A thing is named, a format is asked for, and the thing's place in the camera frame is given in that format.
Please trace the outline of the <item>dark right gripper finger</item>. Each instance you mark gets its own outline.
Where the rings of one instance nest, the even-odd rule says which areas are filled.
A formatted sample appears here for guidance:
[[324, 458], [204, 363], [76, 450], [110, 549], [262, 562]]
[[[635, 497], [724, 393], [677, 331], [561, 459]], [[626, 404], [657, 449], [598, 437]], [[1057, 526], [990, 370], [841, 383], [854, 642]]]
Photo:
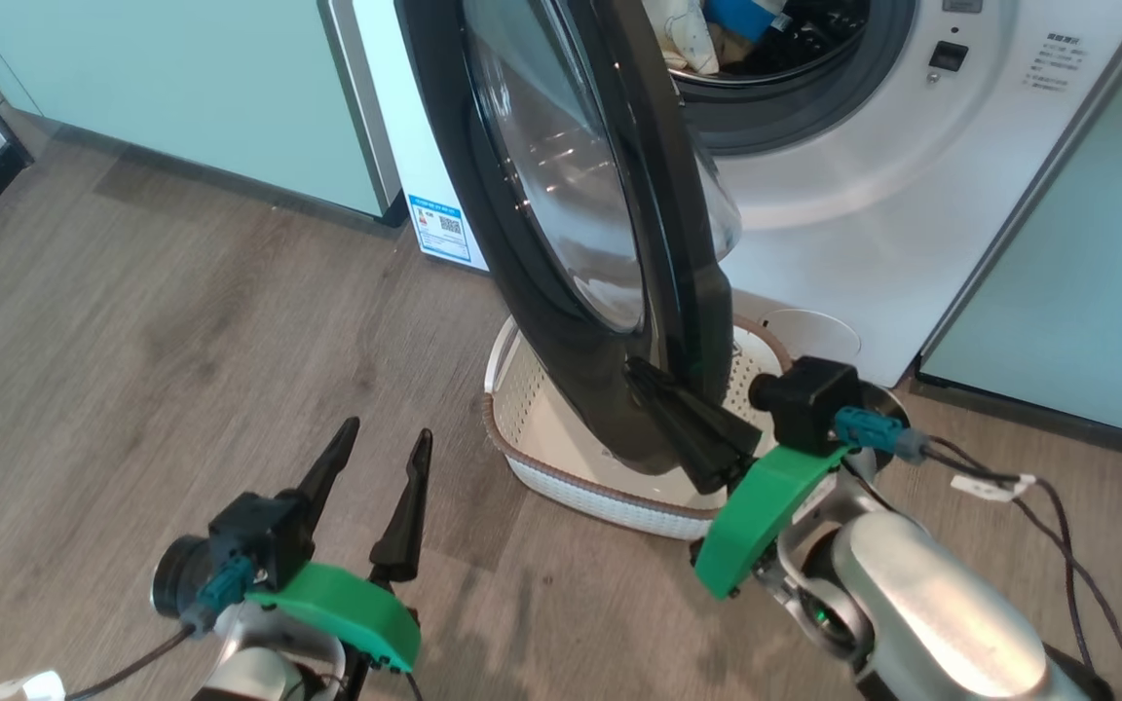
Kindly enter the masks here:
[[723, 456], [723, 454], [712, 458], [677, 456], [677, 462], [698, 494], [711, 496], [739, 482], [753, 458]]
[[762, 430], [723, 408], [721, 402], [695, 394], [641, 356], [627, 360], [623, 377], [677, 456], [751, 458], [756, 453]]

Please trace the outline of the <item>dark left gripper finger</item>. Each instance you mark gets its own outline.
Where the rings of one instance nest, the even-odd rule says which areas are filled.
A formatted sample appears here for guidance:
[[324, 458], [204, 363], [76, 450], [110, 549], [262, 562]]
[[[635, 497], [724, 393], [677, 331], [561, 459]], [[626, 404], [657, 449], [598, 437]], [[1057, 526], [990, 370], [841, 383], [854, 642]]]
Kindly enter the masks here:
[[374, 584], [404, 584], [419, 577], [432, 448], [433, 434], [423, 427], [406, 464], [408, 485], [402, 490], [386, 531], [371, 547], [369, 562]]
[[302, 506], [300, 523], [309, 533], [314, 533], [318, 528], [331, 488], [334, 487], [337, 476], [342, 473], [348, 464], [359, 430], [360, 418], [348, 417], [344, 419], [327, 448], [321, 450], [315, 464], [300, 480], [300, 483], [280, 490], [278, 494], [278, 498], [292, 500]]

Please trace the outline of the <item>blue garment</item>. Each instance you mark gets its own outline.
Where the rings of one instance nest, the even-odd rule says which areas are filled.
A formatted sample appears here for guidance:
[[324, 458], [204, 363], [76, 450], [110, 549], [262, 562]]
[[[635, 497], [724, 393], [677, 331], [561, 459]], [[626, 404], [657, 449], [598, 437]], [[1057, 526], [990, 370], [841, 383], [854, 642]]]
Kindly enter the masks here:
[[785, 13], [788, 0], [703, 0], [703, 16], [723, 30], [749, 43], [770, 31], [785, 31], [793, 20]]

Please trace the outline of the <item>cream perforated laundry basket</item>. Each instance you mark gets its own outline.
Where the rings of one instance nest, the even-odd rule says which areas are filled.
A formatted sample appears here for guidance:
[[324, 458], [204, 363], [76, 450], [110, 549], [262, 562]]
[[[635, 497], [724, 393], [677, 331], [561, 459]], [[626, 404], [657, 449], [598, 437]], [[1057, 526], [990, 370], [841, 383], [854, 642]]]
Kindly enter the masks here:
[[695, 541], [727, 501], [721, 490], [696, 492], [678, 467], [643, 476], [611, 456], [549, 380], [513, 319], [487, 359], [482, 422], [522, 485], [615, 527]]

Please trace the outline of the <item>dark round washing machine door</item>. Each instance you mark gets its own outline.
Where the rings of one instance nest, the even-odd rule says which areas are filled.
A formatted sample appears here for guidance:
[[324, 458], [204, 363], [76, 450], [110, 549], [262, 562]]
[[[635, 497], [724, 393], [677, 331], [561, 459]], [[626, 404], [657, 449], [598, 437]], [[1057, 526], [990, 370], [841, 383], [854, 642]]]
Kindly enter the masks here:
[[595, 439], [681, 467], [632, 356], [726, 398], [741, 232], [642, 0], [393, 0], [439, 154], [496, 287]]

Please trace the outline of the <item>white front-load washing machine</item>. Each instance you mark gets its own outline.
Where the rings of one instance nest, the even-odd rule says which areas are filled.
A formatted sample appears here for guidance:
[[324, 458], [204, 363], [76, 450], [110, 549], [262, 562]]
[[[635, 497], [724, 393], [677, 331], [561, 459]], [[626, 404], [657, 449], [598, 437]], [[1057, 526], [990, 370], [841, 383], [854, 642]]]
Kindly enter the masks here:
[[671, 70], [738, 204], [737, 314], [904, 372], [1122, 45], [1122, 0], [788, 0]]

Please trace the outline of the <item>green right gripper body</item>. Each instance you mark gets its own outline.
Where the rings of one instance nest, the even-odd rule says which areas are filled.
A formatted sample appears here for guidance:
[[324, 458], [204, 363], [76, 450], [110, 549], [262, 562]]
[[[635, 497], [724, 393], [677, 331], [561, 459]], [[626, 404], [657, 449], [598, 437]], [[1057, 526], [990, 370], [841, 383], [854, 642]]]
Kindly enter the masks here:
[[743, 584], [767, 546], [794, 524], [807, 498], [847, 453], [850, 448], [845, 444], [820, 456], [775, 445], [753, 462], [712, 520], [695, 559], [695, 577], [712, 598], [729, 598]]

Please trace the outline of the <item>pale green cabinet panel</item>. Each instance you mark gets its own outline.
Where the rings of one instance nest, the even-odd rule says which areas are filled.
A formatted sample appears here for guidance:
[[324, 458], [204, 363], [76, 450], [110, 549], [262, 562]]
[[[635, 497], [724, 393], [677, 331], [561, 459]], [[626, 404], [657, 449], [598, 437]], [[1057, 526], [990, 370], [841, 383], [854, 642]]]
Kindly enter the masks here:
[[1122, 431], [1122, 65], [918, 376]]
[[10, 107], [397, 227], [355, 0], [0, 0]]

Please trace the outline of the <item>pale yellow garment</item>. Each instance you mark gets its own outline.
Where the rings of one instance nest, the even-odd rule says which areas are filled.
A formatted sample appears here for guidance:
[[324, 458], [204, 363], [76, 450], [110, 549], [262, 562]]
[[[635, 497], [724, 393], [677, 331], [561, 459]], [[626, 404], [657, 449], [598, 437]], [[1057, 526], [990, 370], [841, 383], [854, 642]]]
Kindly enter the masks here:
[[703, 0], [642, 0], [666, 68], [714, 75], [720, 61], [703, 17]]

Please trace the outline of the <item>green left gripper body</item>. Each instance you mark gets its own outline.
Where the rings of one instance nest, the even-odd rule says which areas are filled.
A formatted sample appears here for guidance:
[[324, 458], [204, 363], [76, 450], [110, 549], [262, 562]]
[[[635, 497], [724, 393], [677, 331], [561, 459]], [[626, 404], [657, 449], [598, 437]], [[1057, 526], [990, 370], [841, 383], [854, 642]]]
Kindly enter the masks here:
[[413, 673], [422, 630], [396, 594], [348, 570], [309, 562], [278, 591], [255, 585], [255, 605], [279, 609], [399, 673]]

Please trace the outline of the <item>blue energy label sticker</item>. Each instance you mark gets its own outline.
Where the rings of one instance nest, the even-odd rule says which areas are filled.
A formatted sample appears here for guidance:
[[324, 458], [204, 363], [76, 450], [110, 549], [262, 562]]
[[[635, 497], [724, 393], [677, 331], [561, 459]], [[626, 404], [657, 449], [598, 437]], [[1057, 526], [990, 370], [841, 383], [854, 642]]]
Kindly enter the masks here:
[[470, 265], [470, 245], [463, 214], [451, 205], [408, 195], [411, 221], [424, 253], [449, 262]]

